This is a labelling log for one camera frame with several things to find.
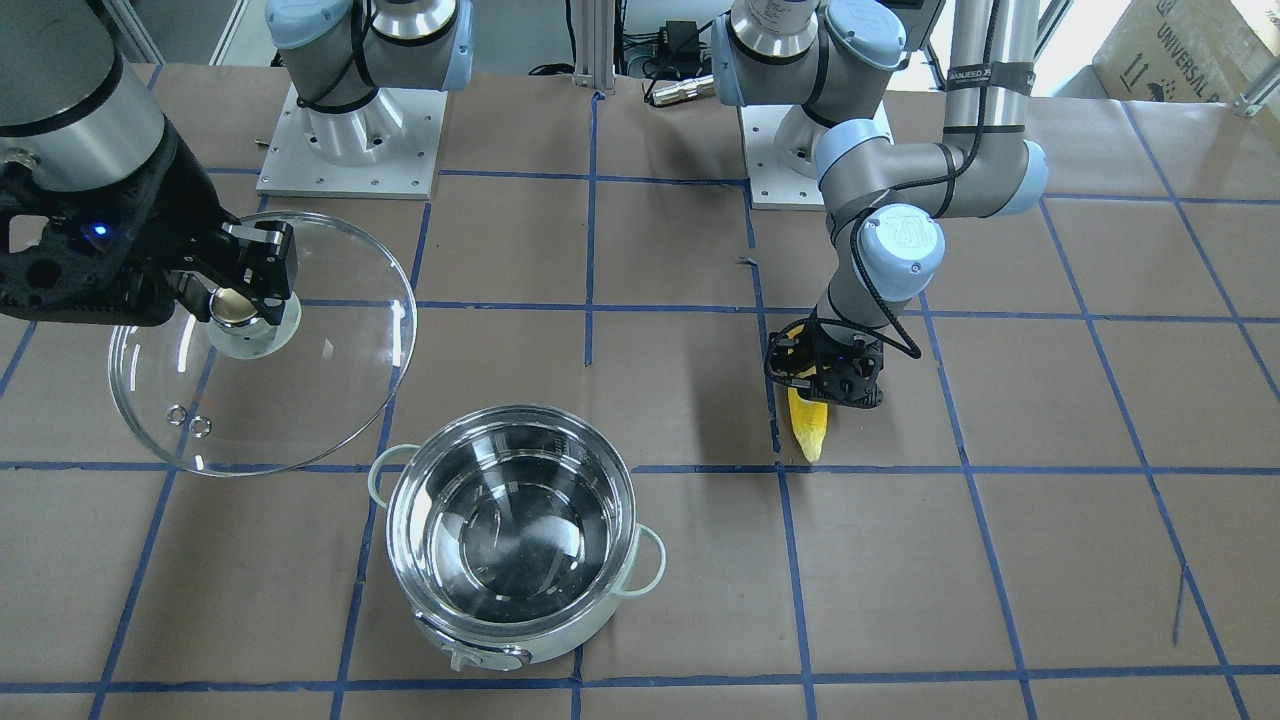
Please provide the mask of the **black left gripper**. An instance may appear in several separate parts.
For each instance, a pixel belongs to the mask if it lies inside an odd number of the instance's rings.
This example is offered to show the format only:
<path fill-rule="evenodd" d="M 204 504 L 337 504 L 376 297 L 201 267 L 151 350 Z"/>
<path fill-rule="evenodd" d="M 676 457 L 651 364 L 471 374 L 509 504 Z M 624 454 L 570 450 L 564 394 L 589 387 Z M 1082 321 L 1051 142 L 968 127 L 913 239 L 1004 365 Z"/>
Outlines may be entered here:
<path fill-rule="evenodd" d="M 809 316 L 769 333 L 765 375 L 801 396 L 881 396 L 883 361 L 879 332 Z"/>

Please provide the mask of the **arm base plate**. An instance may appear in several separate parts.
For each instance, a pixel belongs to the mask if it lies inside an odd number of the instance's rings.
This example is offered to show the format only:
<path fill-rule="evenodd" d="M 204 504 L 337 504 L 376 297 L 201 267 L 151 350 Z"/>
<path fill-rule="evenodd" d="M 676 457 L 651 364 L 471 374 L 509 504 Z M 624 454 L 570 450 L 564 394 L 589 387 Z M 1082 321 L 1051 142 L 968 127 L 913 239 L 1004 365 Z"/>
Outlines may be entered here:
<path fill-rule="evenodd" d="M 823 211 L 814 149 L 827 128 L 795 105 L 745 106 L 740 122 L 751 205 Z"/>
<path fill-rule="evenodd" d="M 346 114 L 303 109 L 289 88 L 256 190 L 270 197 L 428 200 L 447 92 L 381 88 Z"/>

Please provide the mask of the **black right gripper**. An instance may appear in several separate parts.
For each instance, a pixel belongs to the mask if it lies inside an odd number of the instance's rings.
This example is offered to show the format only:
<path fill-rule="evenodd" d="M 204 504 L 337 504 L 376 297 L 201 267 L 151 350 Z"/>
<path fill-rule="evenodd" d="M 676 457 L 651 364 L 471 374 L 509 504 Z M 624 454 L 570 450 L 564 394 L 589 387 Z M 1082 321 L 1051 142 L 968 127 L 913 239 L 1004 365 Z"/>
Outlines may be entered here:
<path fill-rule="evenodd" d="M 146 277 L 198 323 L 211 320 L 221 288 L 225 322 L 280 325 L 298 268 L 293 225 L 238 224 L 179 135 L 165 135 L 145 169 L 157 182 L 134 245 Z"/>

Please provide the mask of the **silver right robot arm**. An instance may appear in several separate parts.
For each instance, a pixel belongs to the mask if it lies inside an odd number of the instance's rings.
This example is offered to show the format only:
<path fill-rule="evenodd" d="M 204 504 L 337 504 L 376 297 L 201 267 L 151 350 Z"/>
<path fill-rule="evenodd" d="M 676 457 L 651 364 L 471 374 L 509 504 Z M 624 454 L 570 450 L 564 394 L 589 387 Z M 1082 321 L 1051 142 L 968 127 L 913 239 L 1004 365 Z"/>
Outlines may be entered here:
<path fill-rule="evenodd" d="M 458 91 L 470 1 L 5 1 L 3 314 L 296 325 L 294 227 L 228 211 L 133 60 L 279 56 L 320 161 L 393 158 L 392 90 Z"/>

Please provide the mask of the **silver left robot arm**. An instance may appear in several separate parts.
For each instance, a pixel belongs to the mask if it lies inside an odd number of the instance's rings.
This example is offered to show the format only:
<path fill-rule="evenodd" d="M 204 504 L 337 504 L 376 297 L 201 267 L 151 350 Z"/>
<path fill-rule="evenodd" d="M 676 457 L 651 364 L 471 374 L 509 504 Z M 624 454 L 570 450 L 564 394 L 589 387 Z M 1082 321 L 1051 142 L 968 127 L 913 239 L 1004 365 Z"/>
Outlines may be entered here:
<path fill-rule="evenodd" d="M 1047 160 L 1025 136 L 1037 29 L 1034 1 L 957 3 L 942 136 L 897 143 L 874 119 L 908 50 L 890 6 L 736 1 L 713 22 L 719 100 L 790 105 L 817 131 L 806 159 L 838 259 L 810 315 L 771 334 L 771 380 L 809 401 L 877 406 L 884 351 L 922 355 L 899 313 L 943 260 L 940 220 L 1018 214 L 1041 200 Z"/>

